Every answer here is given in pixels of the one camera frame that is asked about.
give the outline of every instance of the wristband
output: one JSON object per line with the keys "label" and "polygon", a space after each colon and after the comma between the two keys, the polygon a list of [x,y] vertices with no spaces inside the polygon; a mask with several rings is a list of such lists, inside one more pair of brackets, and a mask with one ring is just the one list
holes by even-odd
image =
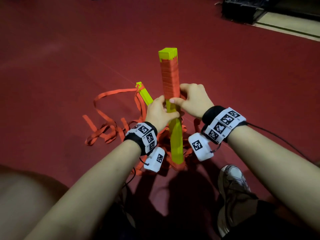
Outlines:
{"label": "wristband", "polygon": [[246,118],[233,110],[222,106],[208,109],[202,117],[205,124],[201,132],[215,144],[227,142],[230,132],[237,126],[247,125]]}
{"label": "wristband", "polygon": [[138,123],[125,135],[125,140],[136,142],[141,148],[141,156],[150,155],[157,145],[157,129],[149,122]]}

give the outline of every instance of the black wrist strap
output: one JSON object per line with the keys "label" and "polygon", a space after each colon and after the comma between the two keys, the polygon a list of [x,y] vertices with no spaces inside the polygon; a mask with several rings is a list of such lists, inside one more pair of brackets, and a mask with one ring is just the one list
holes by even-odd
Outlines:
{"label": "black wrist strap", "polygon": [[136,142],[141,148],[141,156],[150,155],[157,145],[157,129],[150,122],[136,124],[126,133],[125,140]]}
{"label": "black wrist strap", "polygon": [[[204,115],[202,116],[202,121],[204,123],[204,127],[202,128],[201,132],[202,134],[208,138],[210,141],[212,141],[213,143],[215,144],[219,144],[216,140],[218,138],[218,134],[219,134],[219,131],[218,130],[214,130],[214,128],[212,130],[210,129],[207,129],[208,126],[210,124],[213,123],[214,119],[216,119],[216,117],[218,117],[220,115],[220,113],[222,111],[226,110],[226,108],[222,107],[222,106],[213,106],[211,107],[210,109],[208,109]],[[233,121],[233,120],[237,120],[237,117],[242,117],[240,114],[238,114],[237,112],[235,112],[234,110],[232,110],[231,108],[229,108],[227,111],[229,111],[228,113],[226,113],[226,117],[222,117],[222,118],[219,118],[218,120],[216,119],[215,121],[217,121],[218,123],[220,123],[219,127],[220,128],[223,128],[224,126],[225,127],[228,127],[230,121]],[[233,128],[230,127],[228,128],[229,130],[233,130],[234,128],[238,127],[238,126],[242,126],[242,125],[247,125],[248,123],[246,121],[241,121],[239,122],[236,126],[234,126]],[[223,141],[225,142],[228,142],[228,135],[226,137],[224,137]]]}

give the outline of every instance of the red carpet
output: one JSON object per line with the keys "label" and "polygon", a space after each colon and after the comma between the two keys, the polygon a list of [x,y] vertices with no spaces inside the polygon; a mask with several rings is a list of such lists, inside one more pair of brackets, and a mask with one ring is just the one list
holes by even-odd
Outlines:
{"label": "red carpet", "polygon": [[[160,96],[158,51],[165,47],[178,48],[181,83],[203,84],[214,104],[240,111],[318,161],[320,43],[223,20],[217,1],[2,0],[0,163],[71,186],[120,142],[85,146],[91,130],[82,115],[103,123],[94,97],[139,81]],[[138,118],[133,95],[114,95],[99,106],[118,122],[130,121]],[[192,118],[185,118],[192,133]],[[226,145],[212,161],[247,170]],[[149,197],[164,215],[168,193],[161,187],[175,175],[158,176]]]}

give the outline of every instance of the sneaker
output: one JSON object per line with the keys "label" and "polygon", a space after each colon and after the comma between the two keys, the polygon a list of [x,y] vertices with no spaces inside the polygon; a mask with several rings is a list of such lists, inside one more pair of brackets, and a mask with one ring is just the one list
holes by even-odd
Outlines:
{"label": "sneaker", "polygon": [[224,206],[218,214],[218,230],[221,237],[224,237],[236,223],[232,220],[232,209],[237,202],[237,195],[252,195],[247,181],[241,170],[235,165],[224,166],[218,177],[218,188],[224,199]]}

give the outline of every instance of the orange strap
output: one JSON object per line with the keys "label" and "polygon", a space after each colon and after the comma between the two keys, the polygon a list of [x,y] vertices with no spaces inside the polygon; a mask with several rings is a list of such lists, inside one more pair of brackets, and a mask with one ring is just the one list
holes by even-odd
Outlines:
{"label": "orange strap", "polygon": [[[126,132],[130,130],[130,124],[140,123],[140,122],[145,121],[146,115],[147,115],[146,106],[145,106],[145,103],[144,103],[141,95],[139,94],[139,90],[142,90],[144,88],[145,87],[142,84],[139,89],[137,89],[137,88],[117,89],[117,90],[108,91],[108,92],[104,92],[104,93],[99,94],[94,99],[93,105],[94,105],[94,108],[96,109],[96,111],[99,113],[99,115],[101,115],[106,120],[106,123],[101,125],[100,129],[98,129],[94,125],[94,123],[89,119],[89,117],[87,115],[83,115],[82,117],[85,119],[85,121],[88,123],[88,125],[90,126],[90,128],[93,131],[93,133],[86,139],[85,144],[87,146],[93,145],[96,142],[96,140],[98,139],[98,137],[103,138],[105,143],[109,144],[110,142],[112,142],[116,139],[117,135],[119,135],[121,141],[123,141],[125,139]],[[140,117],[138,118],[138,120],[133,120],[133,121],[130,121],[129,123],[127,123],[125,118],[121,118],[121,122],[123,123],[124,128],[121,128],[120,126],[118,126],[117,123],[113,119],[108,117],[105,113],[103,113],[100,109],[97,108],[97,101],[100,100],[101,98],[104,98],[109,95],[121,93],[121,92],[134,92],[134,91],[135,91],[134,101],[137,105],[138,110],[140,111]],[[194,129],[196,132],[200,131],[199,125],[200,125],[200,120],[195,119],[194,120]],[[182,125],[182,132],[184,133],[186,131],[187,131],[186,126]],[[169,138],[170,138],[170,133],[168,130],[168,125],[167,125],[157,135],[158,146],[161,147],[162,149],[164,149],[164,151],[166,152],[165,158],[166,158],[166,161],[170,164],[169,168],[173,167],[177,171],[184,170],[184,168],[186,166],[185,160],[182,164],[176,164],[171,160],[170,140],[168,140]],[[183,147],[186,149],[186,151],[184,152],[184,158],[191,156],[193,151],[192,151],[192,148],[191,148],[187,138],[183,138]],[[141,159],[142,159],[142,161],[145,162],[147,159],[147,156],[142,156]],[[142,173],[143,173],[141,171],[142,167],[143,167],[143,163],[140,161],[139,164],[136,166],[136,174],[137,175],[142,175]]]}

